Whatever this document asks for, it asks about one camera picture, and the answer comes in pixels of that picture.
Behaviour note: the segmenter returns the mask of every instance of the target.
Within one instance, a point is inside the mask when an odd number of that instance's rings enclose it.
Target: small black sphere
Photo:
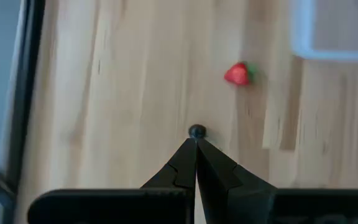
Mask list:
[[[206,136],[206,128],[200,124],[193,124],[189,128],[189,135],[191,138],[203,139]]]

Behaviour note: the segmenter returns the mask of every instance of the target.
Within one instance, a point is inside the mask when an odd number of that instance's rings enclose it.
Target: red strawberry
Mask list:
[[[224,74],[224,79],[237,85],[250,84],[250,77],[247,66],[242,63],[236,63]]]

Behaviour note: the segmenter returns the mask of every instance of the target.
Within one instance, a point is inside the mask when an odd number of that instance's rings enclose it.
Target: wooden table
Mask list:
[[[140,187],[194,123],[277,187],[358,188],[358,65],[293,56],[288,11],[47,1],[17,219],[50,189]],[[254,85],[223,80],[240,60],[259,67]]]

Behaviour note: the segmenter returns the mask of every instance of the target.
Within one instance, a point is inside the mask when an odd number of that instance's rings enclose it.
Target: light wood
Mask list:
[[[358,65],[294,57],[288,1],[47,1],[17,223],[51,189],[140,187],[194,123],[278,187],[358,187]],[[223,80],[240,60],[252,86]]]

